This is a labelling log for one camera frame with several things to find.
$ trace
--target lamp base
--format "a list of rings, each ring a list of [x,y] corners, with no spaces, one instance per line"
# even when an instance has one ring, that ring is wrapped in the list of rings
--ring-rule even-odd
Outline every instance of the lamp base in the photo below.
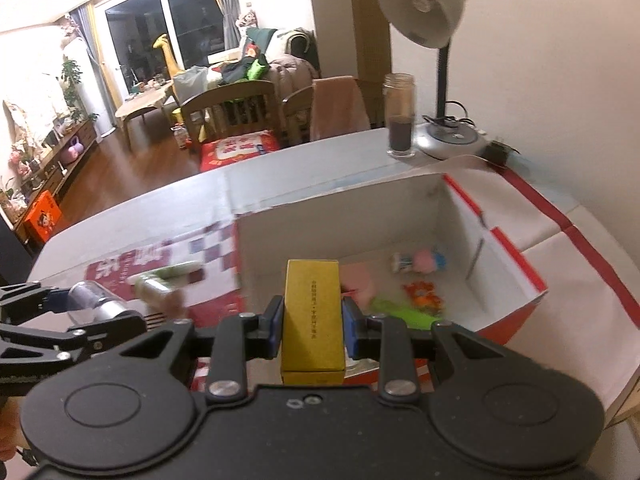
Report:
[[[414,144],[421,152],[446,160],[458,155],[478,155],[487,141],[471,125],[445,120],[444,124],[417,124]]]

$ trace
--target window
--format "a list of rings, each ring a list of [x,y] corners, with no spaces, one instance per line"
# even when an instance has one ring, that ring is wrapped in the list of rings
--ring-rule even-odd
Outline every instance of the window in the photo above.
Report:
[[[96,8],[107,68],[123,98],[133,85],[168,77],[155,40],[167,34],[182,68],[208,66],[207,57],[225,49],[223,17],[216,0],[110,0]]]
[[[184,67],[209,66],[207,56],[225,49],[222,12],[215,0],[169,0]]]

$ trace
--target pink sponge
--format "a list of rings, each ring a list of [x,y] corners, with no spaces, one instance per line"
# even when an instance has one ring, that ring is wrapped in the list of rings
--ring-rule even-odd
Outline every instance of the pink sponge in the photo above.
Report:
[[[376,295],[376,285],[373,282],[367,264],[348,264],[340,266],[340,284],[360,308],[366,308]]]

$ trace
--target orange toy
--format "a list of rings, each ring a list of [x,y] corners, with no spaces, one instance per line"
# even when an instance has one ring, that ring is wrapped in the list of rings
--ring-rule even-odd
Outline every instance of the orange toy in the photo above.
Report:
[[[409,285],[403,285],[402,288],[419,310],[428,310],[434,313],[442,311],[442,300],[434,293],[433,283],[413,282]]]

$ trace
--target human hand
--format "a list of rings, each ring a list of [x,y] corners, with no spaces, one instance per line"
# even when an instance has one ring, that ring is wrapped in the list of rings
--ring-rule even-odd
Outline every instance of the human hand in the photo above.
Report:
[[[16,447],[23,447],[26,443],[20,429],[20,399],[9,397],[0,412],[0,460],[11,460],[16,453]]]

